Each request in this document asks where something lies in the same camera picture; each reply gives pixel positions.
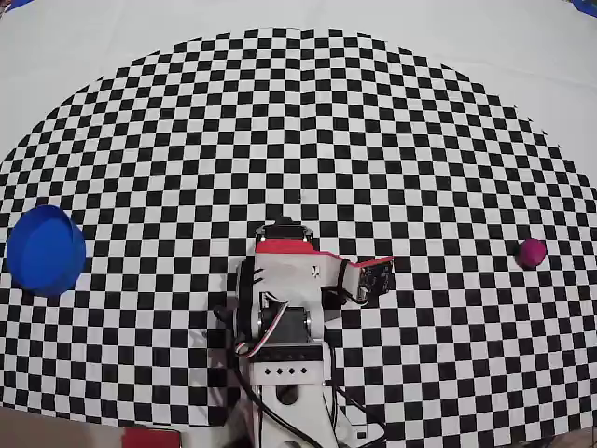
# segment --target pink ball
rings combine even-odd
[[[543,241],[529,238],[522,242],[517,261],[522,268],[534,269],[543,262],[547,254],[548,249]]]

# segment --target checkerboard mat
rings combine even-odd
[[[4,406],[224,424],[239,392],[209,310],[254,229],[284,214],[322,250],[395,257],[396,291],[332,330],[339,382],[388,422],[388,446],[593,423],[597,192],[514,107],[369,35],[253,30],[136,60],[22,139],[0,197],[3,254],[42,203],[88,250],[55,299],[22,292],[1,260]],[[513,257],[530,236],[548,247],[536,271]]]

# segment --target cable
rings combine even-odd
[[[380,443],[385,440],[385,438],[386,438],[385,423],[381,419],[379,419],[377,417],[377,415],[375,415],[371,411],[368,411],[368,409],[365,406],[363,406],[361,403],[359,403],[359,402],[355,401],[354,399],[352,399],[351,397],[349,397],[348,394],[346,393],[346,391],[340,389],[340,387],[336,384],[336,382],[334,381],[334,370],[336,369],[336,351],[329,343],[329,333],[328,333],[327,328],[324,328],[324,341],[326,341],[327,345],[329,345],[329,351],[330,351],[330,363],[331,363],[330,385],[332,387],[332,403],[334,403],[334,401],[337,402],[337,400],[338,400],[337,396],[336,396],[337,393],[342,395],[347,401],[350,401],[364,415],[368,415],[369,418],[373,421],[373,423],[378,425],[383,430],[383,434],[381,434],[380,437],[378,437],[374,441],[368,441],[367,443],[360,445],[358,447],[358,448],[371,448],[371,447],[375,446],[377,443]],[[334,420],[332,420],[332,425],[334,425],[334,432],[336,432],[336,422]]]
[[[334,381],[334,370],[336,369],[336,349],[332,347],[332,344],[329,340],[329,332],[326,327],[324,327],[324,341],[327,343],[329,347],[329,362],[331,364],[329,370],[329,378],[330,383],[335,384]],[[338,394],[332,387],[332,412],[330,415],[330,421],[332,423],[332,428],[334,429],[334,433],[336,432],[336,424],[338,423]]]
[[[273,420],[274,422],[276,422],[278,425],[280,425],[281,427],[283,427],[287,431],[290,431],[291,433],[293,433],[299,439],[301,439],[301,440],[306,441],[307,443],[309,443],[313,448],[324,448],[315,439],[313,439],[309,435],[305,434],[300,429],[298,429],[296,427],[293,427],[288,422],[286,422],[280,415],[278,415],[277,413],[275,413],[274,411],[272,411],[257,396],[257,394],[253,391],[253,389],[251,388],[251,386],[244,379],[243,374],[241,373],[241,369],[240,369],[240,366],[239,366],[239,359],[238,358],[235,358],[235,362],[234,362],[234,374],[236,375],[236,379],[238,380],[239,385],[243,389],[243,391],[246,394],[246,396],[249,398],[249,400],[251,402],[253,402],[253,404],[255,404],[257,406],[257,408],[260,411],[262,411],[264,414],[266,414],[269,418],[271,418],[271,420]]]
[[[377,415],[375,415],[374,413],[372,413],[371,411],[368,411],[368,409],[363,406],[361,403],[359,403],[358,401],[355,401],[354,399],[352,399],[345,390],[340,389],[340,387],[338,385],[332,385],[333,388],[336,389],[336,391],[342,395],[347,401],[350,401],[351,404],[353,404],[354,406],[356,406],[356,408],[361,411],[364,415],[368,415],[369,418],[373,421],[373,423],[375,423],[376,425],[378,425],[382,430],[383,430],[383,434],[381,434],[380,437],[378,437],[377,439],[375,439],[374,441],[368,441],[367,443],[365,443],[364,445],[359,446],[358,448],[371,448],[372,446],[375,446],[375,444],[381,442],[381,441],[385,441],[385,423],[380,420],[379,418],[377,418]]]
[[[270,301],[275,301],[277,303],[285,303],[285,301],[283,301],[282,299],[278,299],[276,296],[271,294],[269,291],[265,291],[263,293],[263,295],[265,296],[266,299],[268,299]]]
[[[334,294],[340,301],[341,305],[346,303],[348,300],[353,301],[360,306],[366,305],[369,302],[367,294],[365,295],[365,298],[360,301],[358,298],[353,297],[350,292],[344,289],[344,275],[346,274],[346,268],[348,267],[349,263],[350,261],[348,259],[342,259],[340,262],[340,268],[338,269],[338,281],[336,285],[334,287],[322,287],[321,290],[323,293],[330,292]]]
[[[259,350],[261,350],[261,347],[263,347],[263,345],[265,345],[265,343],[268,341],[270,336],[273,334],[273,331],[276,329],[276,327],[280,323],[280,319],[282,319],[282,315],[284,314],[284,311],[286,311],[286,308],[288,308],[288,302],[285,302],[280,307],[280,310],[278,310],[276,317],[274,317],[273,320],[271,321],[271,325],[268,327],[267,331],[265,332],[265,334],[263,335],[261,340],[258,343],[256,343],[255,346],[251,350],[249,350],[248,352],[243,352],[243,349],[248,346],[248,343],[247,342],[239,343],[236,346],[236,350],[235,350],[236,354],[239,357],[246,357],[246,358],[253,357],[254,355],[256,355],[257,352]]]
[[[263,386],[259,387],[259,398],[263,400]],[[259,410],[259,448],[263,446],[263,411]]]

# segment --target blue object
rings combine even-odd
[[[7,12],[16,9],[18,7],[22,7],[23,5],[27,5],[28,3],[33,2],[34,0],[12,0],[10,6],[7,9]]]
[[[58,296],[70,289],[85,265],[83,233],[54,205],[25,213],[7,243],[8,270],[24,289]]]
[[[597,17],[597,1],[596,0],[572,0],[576,9],[590,16]]]

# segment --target red object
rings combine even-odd
[[[331,252],[320,252],[315,250],[311,243],[304,240],[263,240],[257,243],[255,252],[257,254],[312,254],[342,259],[342,257],[332,254]],[[357,268],[366,268],[367,266],[382,264],[393,259],[394,257],[384,257],[382,259],[370,259],[369,261],[363,261],[362,263],[349,262],[349,264]]]
[[[180,448],[180,433],[146,427],[127,427],[122,448]]]
[[[543,241],[529,238],[522,242],[517,262],[522,268],[534,269],[543,262],[547,254],[548,249]]]

